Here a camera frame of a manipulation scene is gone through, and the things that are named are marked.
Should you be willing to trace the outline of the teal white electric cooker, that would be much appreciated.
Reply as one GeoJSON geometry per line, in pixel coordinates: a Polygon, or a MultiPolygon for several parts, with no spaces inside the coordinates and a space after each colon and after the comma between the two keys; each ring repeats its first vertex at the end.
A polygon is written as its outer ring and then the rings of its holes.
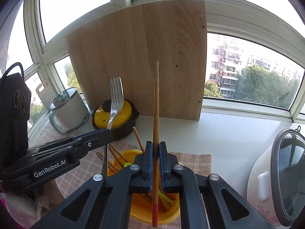
{"type": "Polygon", "coordinates": [[[89,119],[89,111],[75,87],[58,94],[50,104],[49,121],[60,134],[67,134],[89,119]]]}

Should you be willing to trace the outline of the wooden cutting board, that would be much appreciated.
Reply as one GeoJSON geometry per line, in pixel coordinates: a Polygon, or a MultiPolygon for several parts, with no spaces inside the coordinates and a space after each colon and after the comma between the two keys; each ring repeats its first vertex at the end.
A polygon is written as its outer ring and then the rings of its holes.
{"type": "Polygon", "coordinates": [[[110,79],[120,77],[125,99],[142,115],[153,115],[158,79],[160,116],[200,118],[207,58],[203,1],[130,6],[74,30],[66,44],[91,109],[110,99],[110,79]]]}

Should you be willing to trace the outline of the black pot yellow lid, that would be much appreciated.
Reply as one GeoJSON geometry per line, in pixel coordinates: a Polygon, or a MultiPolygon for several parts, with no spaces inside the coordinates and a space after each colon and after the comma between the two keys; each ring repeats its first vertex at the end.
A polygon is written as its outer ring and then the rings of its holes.
{"type": "MultiPolygon", "coordinates": [[[[110,109],[111,100],[106,100],[92,112],[91,123],[96,130],[107,128],[110,109]]],[[[139,115],[140,113],[135,105],[130,100],[124,100],[123,108],[114,119],[111,127],[115,141],[123,139],[133,132],[133,127],[136,126],[139,115]]]]}

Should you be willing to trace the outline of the white plastic cutting board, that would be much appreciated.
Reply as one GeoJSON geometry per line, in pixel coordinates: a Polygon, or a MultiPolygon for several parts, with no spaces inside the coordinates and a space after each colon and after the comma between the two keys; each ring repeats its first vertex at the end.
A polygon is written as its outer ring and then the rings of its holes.
{"type": "Polygon", "coordinates": [[[49,81],[39,84],[36,87],[36,93],[41,100],[42,104],[45,106],[47,111],[50,111],[50,104],[53,102],[57,96],[57,92],[54,89],[53,85],[49,81]]]}

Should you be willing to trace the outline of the metal fork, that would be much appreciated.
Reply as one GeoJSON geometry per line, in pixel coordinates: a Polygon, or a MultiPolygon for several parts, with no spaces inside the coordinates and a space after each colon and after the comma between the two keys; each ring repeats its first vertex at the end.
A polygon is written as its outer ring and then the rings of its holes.
{"type": "MultiPolygon", "coordinates": [[[[122,110],[124,105],[124,92],[123,85],[121,82],[121,77],[115,77],[110,79],[111,88],[111,109],[110,109],[110,119],[108,122],[107,129],[111,130],[112,124],[117,117],[118,113],[122,110]]],[[[104,158],[102,165],[102,175],[105,177],[108,173],[108,149],[109,144],[104,147],[104,158]]]]}

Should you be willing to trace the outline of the white floral rice cooker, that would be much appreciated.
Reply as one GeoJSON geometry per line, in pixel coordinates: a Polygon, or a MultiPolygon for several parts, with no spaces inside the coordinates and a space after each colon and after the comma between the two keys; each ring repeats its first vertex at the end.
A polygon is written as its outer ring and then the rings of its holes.
{"type": "Polygon", "coordinates": [[[304,136],[283,129],[257,158],[247,184],[247,202],[273,226],[291,226],[304,208],[304,136]]]}

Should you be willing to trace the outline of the green plastic spoon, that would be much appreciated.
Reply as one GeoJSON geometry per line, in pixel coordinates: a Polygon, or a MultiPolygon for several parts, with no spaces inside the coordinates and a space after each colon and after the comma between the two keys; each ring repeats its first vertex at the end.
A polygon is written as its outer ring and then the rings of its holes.
{"type": "MultiPolygon", "coordinates": [[[[132,165],[132,163],[127,162],[124,164],[124,167],[130,166],[130,165],[132,165]]],[[[175,197],[161,192],[160,189],[158,190],[158,194],[161,197],[161,199],[166,200],[170,205],[173,205],[173,202],[176,200],[175,197]]]]}

